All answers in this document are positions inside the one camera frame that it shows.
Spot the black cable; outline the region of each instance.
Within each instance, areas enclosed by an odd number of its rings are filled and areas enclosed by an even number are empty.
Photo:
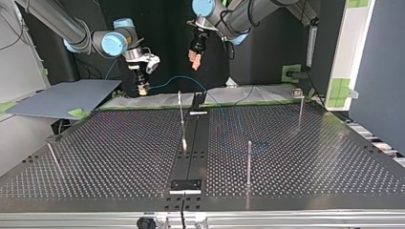
[[[308,72],[307,72],[307,76],[308,76],[308,79],[309,79],[309,81],[310,81],[310,84],[312,85],[312,88],[315,90],[315,93],[318,95],[319,100],[321,100],[322,105],[324,106],[324,108],[326,108],[327,106],[326,106],[326,104],[325,104],[325,100],[322,99],[321,95],[318,93],[318,90],[316,90],[315,85],[313,84],[313,81],[312,81],[312,79],[310,78],[310,74],[309,74]],[[344,116],[346,119],[352,121],[352,119],[351,119],[350,117],[348,117],[347,115],[343,114],[342,112],[336,112],[336,113],[338,113],[338,114]]]
[[[8,46],[5,46],[5,47],[3,47],[3,48],[0,48],[0,51],[3,51],[3,50],[5,50],[5,49],[8,49],[9,47],[11,47],[11,46],[17,44],[17,42],[20,41],[21,38],[23,37],[23,34],[24,34],[24,26],[23,26],[23,24],[21,24],[21,33],[20,33],[20,35],[18,36],[18,38],[17,38],[14,42],[12,42],[11,44],[9,44]]]
[[[186,229],[183,208],[184,208],[184,198],[182,198],[182,204],[181,204],[181,211],[180,211],[180,215],[181,215],[181,224],[182,224],[182,229]]]
[[[26,13],[30,13],[30,4],[31,4],[31,0],[27,0]]]
[[[303,16],[304,16],[304,11],[305,11],[305,6],[307,5],[307,1],[308,0],[305,0],[303,9],[301,10],[301,16],[300,16],[300,22],[301,23],[303,23]]]
[[[310,77],[310,74],[308,72],[306,72],[306,73],[307,73],[308,79],[310,81],[310,84],[312,85],[312,88],[315,90],[316,94],[318,95],[319,100],[321,100],[322,105],[324,107],[327,107],[327,106],[325,106],[325,101],[321,98],[321,95],[319,94],[318,90],[316,90],[315,84],[313,84],[313,81],[312,81],[312,78]]]
[[[252,94],[253,89],[254,89],[254,86],[252,86],[252,88],[250,89],[249,94],[248,94],[248,95],[247,95],[245,98],[243,98],[243,99],[241,99],[241,100],[238,100],[238,101],[237,101],[235,104],[233,104],[233,106],[236,106],[238,103],[240,103],[240,102],[243,102],[243,101],[247,100],[247,99],[250,97],[250,95]]]
[[[228,59],[234,60],[236,56],[235,56],[235,47],[233,46],[233,44],[228,41],[223,41],[223,44],[224,44],[224,50],[226,51],[226,55],[227,55]],[[230,49],[232,52],[231,55],[229,55],[229,48],[226,47],[227,45],[230,45],[230,47],[231,47],[231,49]]]
[[[94,76],[96,76],[96,77],[98,77],[98,78],[100,78],[100,79],[103,78],[101,72],[100,72],[95,66],[93,66],[93,65],[91,65],[91,64],[89,64],[89,63],[86,63],[86,62],[84,62],[83,60],[80,60],[80,59],[78,59],[78,58],[76,58],[76,60],[77,60],[78,63],[80,63],[80,64],[82,64],[82,65],[84,65],[84,66],[87,66],[87,67],[89,67],[89,68],[95,70],[95,71],[97,72],[98,76],[95,75],[95,74],[93,74]]]
[[[224,23],[224,25],[226,26],[226,28],[227,28],[230,32],[235,33],[235,34],[238,34],[238,35],[248,34],[248,33],[250,32],[250,28],[249,28],[247,31],[236,31],[236,30],[234,30],[230,25],[228,25],[228,24],[225,22],[225,20],[224,20],[224,15],[225,15],[226,13],[229,13],[229,12],[232,12],[232,10],[224,10],[224,11],[222,11],[222,12],[220,13],[220,18],[221,18],[220,21],[221,21],[222,23]]]
[[[253,0],[249,0],[249,3],[247,5],[247,19],[249,19],[250,25],[252,27],[258,27],[260,26],[260,22],[256,23],[253,21],[252,12],[253,12]]]

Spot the robot end effector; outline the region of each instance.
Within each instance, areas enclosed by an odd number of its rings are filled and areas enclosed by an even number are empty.
[[[98,52],[105,58],[123,55],[128,68],[134,74],[139,95],[147,95],[150,89],[149,75],[158,67],[160,58],[153,55],[149,48],[140,46],[143,38],[138,39],[132,19],[118,19],[114,22],[114,28],[114,31],[95,31],[91,34],[91,40],[87,44],[92,45],[87,49],[72,45],[66,40],[64,43],[71,52]]]
[[[194,40],[188,54],[190,61],[193,62],[193,69],[197,70],[200,66],[205,41],[211,31],[215,31],[223,42],[240,45],[252,26],[257,26],[256,23],[279,8],[288,7],[298,1],[232,0],[227,7],[221,0],[193,0],[192,7],[197,19],[188,23],[195,26]]]

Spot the silver rod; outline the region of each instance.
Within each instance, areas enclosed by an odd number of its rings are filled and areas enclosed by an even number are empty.
[[[28,8],[29,13],[70,44],[78,44],[86,38],[84,28],[54,0],[16,0],[16,2],[23,8]]]
[[[305,101],[305,97],[302,96],[301,97],[301,107],[300,107],[300,119],[303,116],[304,101]]]
[[[62,176],[63,176],[63,173],[62,173],[62,168],[61,168],[61,167],[60,167],[60,165],[59,165],[59,161],[57,160],[56,154],[54,153],[54,150],[53,150],[52,144],[51,144],[50,142],[48,142],[48,143],[47,143],[47,146],[48,146],[48,148],[50,149],[50,152],[51,152],[52,158],[53,158],[54,163],[56,164],[56,166],[57,166],[57,168],[58,168],[58,170],[59,170],[59,172],[60,172],[60,175],[62,175]]]
[[[180,105],[180,115],[181,115],[181,129],[182,129],[182,148],[184,151],[187,150],[187,141],[185,140],[185,126],[184,126],[184,114],[182,112],[182,100],[181,100],[181,92],[178,93],[179,105]]]
[[[250,173],[251,173],[252,142],[247,142],[247,192],[250,193]]]

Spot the robotic arm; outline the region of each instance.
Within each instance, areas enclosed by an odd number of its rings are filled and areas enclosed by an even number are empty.
[[[215,31],[222,40],[240,45],[247,37],[252,26],[282,7],[297,3],[299,0],[233,0],[228,8],[221,0],[193,0],[193,11],[197,19],[194,40],[189,50],[189,60],[193,69],[200,66],[205,51],[205,41]]]
[[[140,46],[143,38],[138,38],[132,19],[116,20],[113,31],[90,32],[85,22],[72,18],[54,0],[15,1],[59,34],[70,52],[97,52],[105,58],[123,55],[134,74],[139,94],[148,94],[149,75],[158,67],[160,59],[149,48]]]

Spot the cable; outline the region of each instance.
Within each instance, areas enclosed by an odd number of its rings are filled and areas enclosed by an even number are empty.
[[[13,45],[17,44],[17,42],[18,42],[19,40],[21,40],[21,38],[23,37],[23,34],[24,34],[24,26],[21,25],[21,32],[20,32],[20,34],[18,35],[18,38],[17,38],[14,42],[12,42],[11,44],[9,44],[9,45],[7,45],[7,46],[5,46],[5,47],[3,47],[3,48],[0,48],[0,51],[3,51],[3,50],[5,50],[5,49],[8,49],[8,48],[12,47]]]
[[[249,94],[245,97],[245,98],[243,98],[243,99],[241,99],[241,100],[238,100],[235,104],[233,104],[234,106],[236,106],[238,103],[240,103],[240,102],[243,102],[243,101],[245,101],[245,100],[247,100],[249,97],[250,97],[250,95],[252,94],[252,92],[253,92],[253,88],[254,88],[254,86],[252,86],[252,88],[250,89],[250,92],[249,92]]]
[[[182,75],[174,76],[174,77],[170,78],[165,84],[161,84],[161,85],[158,85],[158,86],[151,87],[151,90],[166,87],[166,86],[169,85],[173,80],[175,80],[175,79],[177,79],[177,78],[188,79],[188,80],[191,80],[191,81],[195,82],[196,84],[198,84],[198,85],[204,90],[204,92],[205,92],[206,94],[208,94],[208,95],[215,101],[215,103],[220,107],[221,112],[222,112],[223,115],[224,115],[223,107],[222,107],[221,104],[217,101],[217,99],[215,99],[214,96],[212,96],[212,95],[208,92],[208,90],[203,86],[202,83],[200,83],[197,79],[194,79],[194,78],[192,78],[192,77],[182,76]]]
[[[322,105],[326,108],[327,106],[325,106],[325,101],[322,99],[322,97],[319,94],[318,90],[316,90],[315,84],[313,83],[312,78],[310,77],[310,74],[308,72],[306,72],[306,73],[307,73],[308,79],[310,81],[310,84],[312,85],[312,88],[315,90],[316,94],[318,95],[319,100],[321,100]]]
[[[84,65],[85,67],[88,67],[88,68],[90,67],[91,69],[95,70],[98,75],[95,75],[95,74],[93,74],[93,75],[96,76],[96,77],[99,78],[99,79],[102,79],[102,74],[101,74],[101,72],[100,72],[96,67],[94,67],[93,65],[91,65],[91,64],[89,64],[89,63],[86,63],[86,62],[84,62],[84,61],[82,61],[82,60],[80,60],[80,59],[78,59],[78,58],[76,58],[75,60],[76,60],[78,63]]]
[[[300,22],[301,23],[303,23],[304,11],[305,11],[305,6],[307,5],[307,1],[308,0],[305,0],[303,9],[301,10],[301,16],[300,16]]]
[[[226,55],[227,55],[228,59],[234,60],[236,56],[235,56],[235,47],[233,46],[233,44],[228,41],[224,41],[224,40],[223,40],[223,44],[224,44],[224,50],[226,51]],[[232,55],[229,55],[229,48],[227,48],[226,45],[230,45]]]
[[[114,61],[114,63],[111,65],[110,70],[105,74],[105,80],[107,80],[108,75],[110,74],[111,70],[113,69],[113,67],[116,65],[117,63],[117,59]]]
[[[318,90],[316,90],[315,85],[313,84],[313,81],[312,81],[312,79],[310,78],[310,74],[309,74],[308,72],[307,72],[307,76],[308,76],[308,79],[309,79],[309,81],[310,81],[310,84],[312,85],[312,88],[315,90],[315,93],[318,95],[319,100],[321,100],[322,105],[324,106],[324,108],[326,108],[327,106],[326,106],[326,104],[325,104],[325,100],[322,99],[321,95],[318,93]],[[351,120],[351,121],[352,121],[352,119],[351,119],[349,116],[343,114],[342,112],[337,112],[337,113],[340,114],[340,115],[342,115],[342,116],[344,116],[344,117],[347,118],[348,120]]]
[[[94,2],[96,5],[100,6],[100,4],[99,4],[96,0],[93,0],[93,2]]]
[[[256,23],[253,21],[252,12],[253,12],[253,0],[249,0],[249,3],[247,5],[247,19],[249,19],[250,25],[252,27],[258,27],[260,26],[260,22]]]
[[[30,4],[31,4],[31,0],[27,0],[26,13],[30,13]]]
[[[182,198],[182,204],[181,204],[181,211],[180,211],[180,215],[181,215],[181,225],[182,225],[182,229],[186,229],[186,225],[185,225],[185,218],[184,218],[184,197]]]
[[[230,32],[235,33],[235,34],[238,34],[238,35],[248,34],[248,33],[250,32],[250,28],[249,28],[247,31],[236,31],[236,30],[234,30],[230,25],[228,25],[228,24],[225,22],[225,20],[224,20],[224,15],[225,15],[226,13],[229,13],[229,12],[232,12],[232,10],[224,10],[224,11],[222,11],[222,12],[220,13],[220,18],[221,18],[220,21],[221,21],[222,23],[224,23],[224,25],[226,26],[226,28],[227,28]]]

